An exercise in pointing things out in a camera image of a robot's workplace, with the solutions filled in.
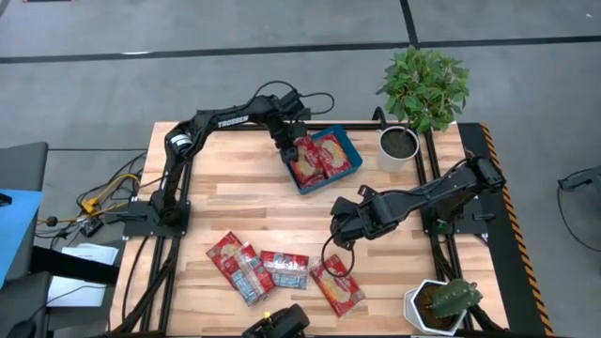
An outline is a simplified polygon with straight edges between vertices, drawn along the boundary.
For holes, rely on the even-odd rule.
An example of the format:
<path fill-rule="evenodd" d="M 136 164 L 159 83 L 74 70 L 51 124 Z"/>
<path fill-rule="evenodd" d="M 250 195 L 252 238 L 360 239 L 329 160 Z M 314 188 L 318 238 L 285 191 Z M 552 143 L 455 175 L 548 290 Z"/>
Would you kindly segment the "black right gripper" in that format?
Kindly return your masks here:
<path fill-rule="evenodd" d="M 356 211 L 350 225 L 362 238 L 379 238 L 397 227 L 397 220 L 390 203 L 384 197 L 361 204 L 345 197 L 338 197 L 331 208 L 332 217 L 347 217 Z M 333 219 L 331 222 L 331 241 L 340 248 L 351 248 L 352 240 L 347 238 L 345 227 L 347 219 Z"/>

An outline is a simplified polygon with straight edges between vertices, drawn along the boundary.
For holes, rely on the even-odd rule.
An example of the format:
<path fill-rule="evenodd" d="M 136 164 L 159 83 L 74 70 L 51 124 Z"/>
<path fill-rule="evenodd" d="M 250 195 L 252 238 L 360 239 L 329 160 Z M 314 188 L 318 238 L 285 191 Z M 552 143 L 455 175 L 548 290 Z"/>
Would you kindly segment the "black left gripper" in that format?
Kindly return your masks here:
<path fill-rule="evenodd" d="M 299 159 L 299 151 L 294 146 L 294 124 L 281 119 L 274 121 L 274 142 L 280 150 L 283 163 L 296 162 Z"/>

